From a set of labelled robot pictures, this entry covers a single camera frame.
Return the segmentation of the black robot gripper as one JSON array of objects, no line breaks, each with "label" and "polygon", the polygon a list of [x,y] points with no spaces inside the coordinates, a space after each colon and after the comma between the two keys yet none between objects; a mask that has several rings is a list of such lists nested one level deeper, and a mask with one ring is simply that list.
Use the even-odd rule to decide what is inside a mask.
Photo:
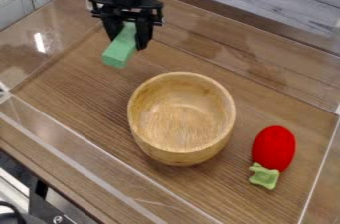
[{"label": "black robot gripper", "polygon": [[124,21],[136,22],[137,50],[148,47],[153,37],[153,25],[164,22],[164,3],[158,0],[89,0],[93,8],[92,15],[102,19],[110,40],[114,40],[124,29]]}]

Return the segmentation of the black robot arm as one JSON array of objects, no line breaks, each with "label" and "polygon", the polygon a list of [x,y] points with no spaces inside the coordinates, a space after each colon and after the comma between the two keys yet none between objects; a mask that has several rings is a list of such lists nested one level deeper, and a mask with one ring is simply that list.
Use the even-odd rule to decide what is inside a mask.
[{"label": "black robot arm", "polygon": [[142,50],[153,38],[153,28],[164,23],[164,3],[158,0],[89,0],[92,14],[100,18],[110,40],[118,38],[124,26],[132,23],[137,32],[133,40]]}]

